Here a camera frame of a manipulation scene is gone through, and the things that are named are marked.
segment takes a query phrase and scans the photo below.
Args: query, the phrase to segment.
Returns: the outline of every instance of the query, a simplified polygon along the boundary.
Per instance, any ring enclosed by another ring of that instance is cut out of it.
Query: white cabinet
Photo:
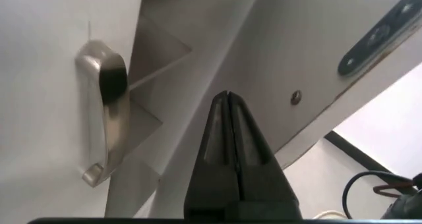
[[[0,222],[104,216],[75,56],[101,40],[129,70],[141,0],[0,0]]]

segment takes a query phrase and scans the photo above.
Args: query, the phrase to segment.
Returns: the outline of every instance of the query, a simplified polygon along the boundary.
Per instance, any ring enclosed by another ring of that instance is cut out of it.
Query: black clamp
[[[297,220],[299,202],[243,99],[212,100],[184,215],[190,221]]]

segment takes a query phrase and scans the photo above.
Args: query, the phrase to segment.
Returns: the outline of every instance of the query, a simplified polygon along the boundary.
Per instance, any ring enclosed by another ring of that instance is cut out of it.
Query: chrome cabinet handle
[[[100,41],[85,44],[76,56],[75,64],[82,68],[93,85],[88,97],[96,100],[101,107],[99,117],[102,117],[101,134],[104,135],[102,143],[105,144],[104,163],[91,165],[82,176],[85,182],[95,187],[111,175],[125,156],[130,113],[126,66],[118,53]],[[90,119],[89,123],[90,129],[98,130],[98,120]]]

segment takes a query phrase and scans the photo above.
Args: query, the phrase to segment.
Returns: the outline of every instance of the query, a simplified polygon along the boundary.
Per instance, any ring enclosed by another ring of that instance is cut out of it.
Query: black cable
[[[350,181],[346,184],[346,187],[344,187],[343,196],[342,196],[342,205],[343,205],[343,211],[344,214],[347,216],[347,218],[352,219],[351,215],[349,213],[349,209],[347,208],[347,194],[349,193],[350,187],[353,185],[355,181],[357,181],[359,178],[367,176],[367,175],[377,175],[377,176],[383,176],[383,177],[390,177],[393,179],[397,179],[398,181],[408,181],[412,182],[411,179],[401,177],[399,175],[395,175],[393,173],[384,172],[384,171],[364,171],[361,172],[354,177],[350,179]]]

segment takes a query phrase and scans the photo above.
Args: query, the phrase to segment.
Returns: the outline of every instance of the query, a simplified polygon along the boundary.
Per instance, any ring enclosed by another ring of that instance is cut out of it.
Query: black edge strip
[[[369,171],[384,171],[391,173],[391,171],[389,171],[387,168],[372,159],[370,156],[362,152],[359,148],[356,148],[353,144],[348,142],[337,132],[331,131],[327,135],[325,135],[324,138],[331,142],[333,145],[335,145],[337,148],[339,148],[341,151],[346,153],[348,156],[353,158],[356,162],[364,166],[364,168],[368,169]],[[387,184],[394,184],[395,182],[397,182],[396,180],[387,177],[379,178]],[[417,192],[414,188],[397,188],[397,191],[401,192],[402,194],[411,195],[416,194]]]

